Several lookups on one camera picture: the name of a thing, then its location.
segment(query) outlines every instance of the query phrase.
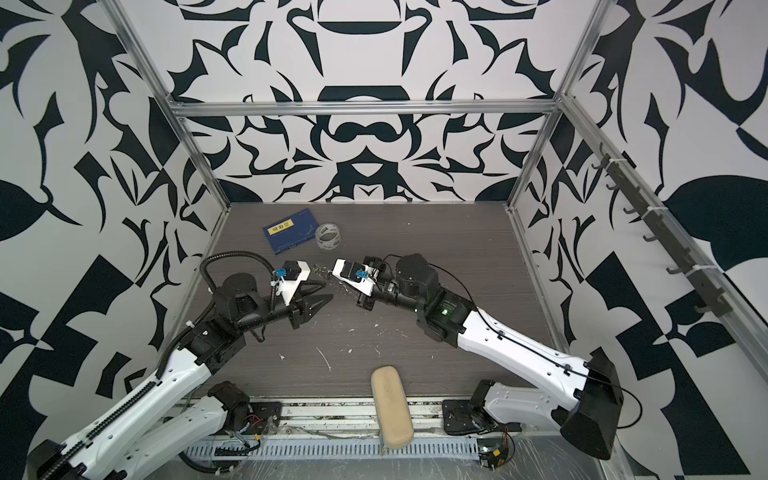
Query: robotic arm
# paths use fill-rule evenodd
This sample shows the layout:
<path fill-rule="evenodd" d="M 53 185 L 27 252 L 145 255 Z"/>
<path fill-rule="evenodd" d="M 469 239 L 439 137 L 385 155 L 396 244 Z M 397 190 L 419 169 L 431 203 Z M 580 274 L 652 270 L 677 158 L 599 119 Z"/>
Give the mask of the robotic arm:
<path fill-rule="evenodd" d="M 514 331 L 443 287 L 432 267 L 418 253 L 401 257 L 394 272 L 382 259 L 366 257 L 337 260 L 333 276 L 361 293 L 358 306 L 371 310 L 379 301 L 411 310 L 430 338 L 484 356 L 545 393 L 509 399 L 508 387 L 480 382 L 469 404 L 478 430 L 550 423 L 584 453 L 609 459 L 624 402 L 613 363 L 604 356 L 587 362 Z"/>
<path fill-rule="evenodd" d="M 227 257 L 259 260 L 272 275 L 270 294 L 259 296 L 256 279 L 249 273 L 235 273 L 217 287 L 207 265 Z M 63 443 L 45 440 L 35 447 L 27 457 L 31 480 L 141 479 L 197 440 L 222 429 L 240 429 L 246 425 L 250 399 L 234 384 L 223 382 L 183 415 L 149 432 L 170 407 L 245 346 L 246 331 L 263 329 L 280 319 L 288 319 L 297 329 L 333 298 L 314 294 L 326 284 L 307 279 L 306 262 L 287 261 L 283 268 L 274 269 L 263 257 L 238 250 L 203 260 L 200 273 L 213 298 L 173 339 L 157 370 Z"/>

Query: horizontal metal rail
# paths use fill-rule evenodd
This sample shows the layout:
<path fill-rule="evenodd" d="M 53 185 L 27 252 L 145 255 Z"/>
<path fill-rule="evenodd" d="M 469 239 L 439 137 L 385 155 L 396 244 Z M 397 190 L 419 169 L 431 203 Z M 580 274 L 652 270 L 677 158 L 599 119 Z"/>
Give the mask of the horizontal metal rail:
<path fill-rule="evenodd" d="M 236 117 L 240 115 L 332 114 L 515 114 L 550 113 L 554 100 L 408 100 L 408 101 L 271 101 L 171 102 L 177 117 Z"/>

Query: yellow label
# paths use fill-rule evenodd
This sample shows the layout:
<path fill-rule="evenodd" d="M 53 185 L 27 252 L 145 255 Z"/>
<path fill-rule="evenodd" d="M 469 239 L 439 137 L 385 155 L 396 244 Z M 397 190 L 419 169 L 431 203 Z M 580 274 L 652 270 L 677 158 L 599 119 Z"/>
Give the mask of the yellow label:
<path fill-rule="evenodd" d="M 266 231 L 268 231 L 268 232 L 270 233 L 270 236 L 272 236 L 272 235 L 274 235 L 275 233 L 279 233 L 279 232 L 282 232 L 282 231 L 283 231 L 283 230 L 285 230 L 286 228 L 288 228 L 288 227 L 292 227 L 292 226 L 293 226 L 293 220 L 291 220 L 291 219 L 289 218 L 288 220 L 286 220 L 286 221 L 284 221 L 284 222 L 282 222 L 282 223 L 278 223 L 278 224 L 277 224 L 277 225 L 275 225 L 274 227 L 270 227 L 270 228 L 268 228 Z"/>

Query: white scrap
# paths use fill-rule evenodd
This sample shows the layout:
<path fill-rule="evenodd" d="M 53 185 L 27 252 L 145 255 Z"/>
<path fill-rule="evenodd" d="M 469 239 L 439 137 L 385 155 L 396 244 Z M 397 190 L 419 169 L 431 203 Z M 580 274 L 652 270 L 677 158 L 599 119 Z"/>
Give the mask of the white scrap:
<path fill-rule="evenodd" d="M 326 361 L 326 365 L 328 366 L 328 371 L 330 372 L 331 371 L 331 364 L 328 363 L 328 359 L 326 358 L 325 355 L 323 355 L 323 360 Z"/>

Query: patterned back wall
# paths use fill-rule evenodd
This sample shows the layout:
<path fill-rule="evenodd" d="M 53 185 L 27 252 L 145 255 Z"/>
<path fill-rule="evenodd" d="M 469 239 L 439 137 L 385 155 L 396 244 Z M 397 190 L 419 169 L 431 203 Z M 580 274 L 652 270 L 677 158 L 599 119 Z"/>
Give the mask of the patterned back wall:
<path fill-rule="evenodd" d="M 94 0 L 0 2 L 3 478 L 148 373 L 220 208 Z"/>
<path fill-rule="evenodd" d="M 595 0 L 130 0 L 178 101 L 552 98 Z M 541 115 L 198 119 L 232 201 L 506 200 Z"/>
<path fill-rule="evenodd" d="M 619 0 L 575 95 L 746 299 L 768 315 L 766 2 Z M 571 350 L 644 405 L 637 478 L 768 478 L 768 385 L 561 120 L 518 205 Z M 637 416 L 627 398 L 620 425 Z"/>

